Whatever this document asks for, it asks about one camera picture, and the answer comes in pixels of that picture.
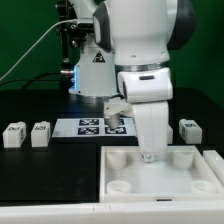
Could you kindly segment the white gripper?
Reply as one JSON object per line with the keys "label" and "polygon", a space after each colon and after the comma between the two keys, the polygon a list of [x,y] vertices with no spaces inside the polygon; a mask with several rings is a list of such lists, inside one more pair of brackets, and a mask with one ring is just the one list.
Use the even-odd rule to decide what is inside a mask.
{"label": "white gripper", "polygon": [[143,161],[152,163],[167,147],[168,100],[173,97],[170,69],[119,72],[118,87],[131,106]]}

